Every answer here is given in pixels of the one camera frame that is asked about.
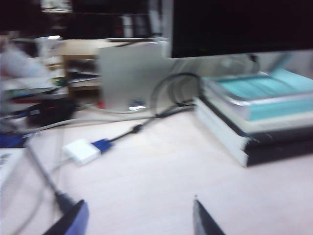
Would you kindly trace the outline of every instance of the black object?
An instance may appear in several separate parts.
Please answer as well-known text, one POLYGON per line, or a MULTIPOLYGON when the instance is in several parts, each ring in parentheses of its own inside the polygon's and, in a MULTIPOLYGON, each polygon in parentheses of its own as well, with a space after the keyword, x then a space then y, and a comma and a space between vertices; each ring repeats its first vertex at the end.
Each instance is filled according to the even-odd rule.
POLYGON ((142 13, 147 0, 72 0, 75 13, 142 13))
POLYGON ((197 199, 194 201, 193 222, 195 235, 225 235, 197 199))
POLYGON ((76 107, 76 102, 71 98, 44 100, 26 110, 27 120, 35 125, 50 125, 69 119, 76 107))
POLYGON ((84 235, 87 228, 89 211, 84 200, 79 201, 44 235, 84 235))
POLYGON ((313 48, 310 0, 163 3, 172 58, 313 48))

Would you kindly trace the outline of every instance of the blue object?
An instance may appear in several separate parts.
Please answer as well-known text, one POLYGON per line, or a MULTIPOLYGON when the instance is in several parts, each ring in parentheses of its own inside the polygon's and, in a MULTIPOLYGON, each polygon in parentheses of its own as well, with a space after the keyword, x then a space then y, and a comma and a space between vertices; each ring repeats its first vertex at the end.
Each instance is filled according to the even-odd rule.
POLYGON ((107 151, 109 148, 113 146, 113 144, 108 139, 102 139, 99 141, 95 141, 92 143, 95 147, 100 149, 101 153, 107 151))
POLYGON ((0 134, 0 148, 22 148, 28 135, 0 134))

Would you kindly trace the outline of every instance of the white cable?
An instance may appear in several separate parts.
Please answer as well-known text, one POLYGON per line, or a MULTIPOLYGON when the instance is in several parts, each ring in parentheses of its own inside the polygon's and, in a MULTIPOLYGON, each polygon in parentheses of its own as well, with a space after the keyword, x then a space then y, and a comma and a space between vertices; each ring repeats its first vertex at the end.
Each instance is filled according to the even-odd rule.
POLYGON ((136 113, 140 113, 140 112, 147 110, 147 109, 142 109, 139 111, 117 111, 117 110, 110 110, 110 109, 100 109, 100 108, 93 106, 92 104, 85 104, 83 105, 83 107, 87 109, 99 111, 102 113, 109 113, 109 114, 136 114, 136 113))
POLYGON ((139 117, 127 117, 127 118, 120 118, 120 119, 109 119, 109 118, 75 118, 75 119, 69 119, 65 121, 60 121, 54 124, 50 124, 47 126, 42 126, 38 128, 30 128, 30 129, 22 129, 18 130, 19 133, 32 133, 32 132, 39 132, 46 129, 50 129, 56 126, 61 126, 65 124, 70 124, 74 122, 82 122, 82 121, 105 121, 105 122, 118 122, 118 121, 131 121, 131 120, 139 120, 139 119, 148 119, 152 118, 151 115, 147 116, 139 116, 139 117))

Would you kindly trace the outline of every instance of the black device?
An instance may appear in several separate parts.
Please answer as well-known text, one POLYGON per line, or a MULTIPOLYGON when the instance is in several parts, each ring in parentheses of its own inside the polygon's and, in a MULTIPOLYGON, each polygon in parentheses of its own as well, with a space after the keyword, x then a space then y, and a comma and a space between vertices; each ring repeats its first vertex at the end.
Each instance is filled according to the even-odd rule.
POLYGON ((310 0, 164 0, 171 58, 313 48, 310 0))
POLYGON ((69 119, 77 104, 71 98, 49 99, 26 110, 27 121, 31 124, 46 126, 69 119))

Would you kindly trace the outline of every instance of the book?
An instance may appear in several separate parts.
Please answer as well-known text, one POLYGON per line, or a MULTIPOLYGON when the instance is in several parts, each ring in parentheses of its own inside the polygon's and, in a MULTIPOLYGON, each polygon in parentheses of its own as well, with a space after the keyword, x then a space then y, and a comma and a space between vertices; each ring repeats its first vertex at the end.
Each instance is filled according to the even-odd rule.
POLYGON ((242 166, 313 152, 313 127, 246 133, 204 97, 196 115, 242 166))

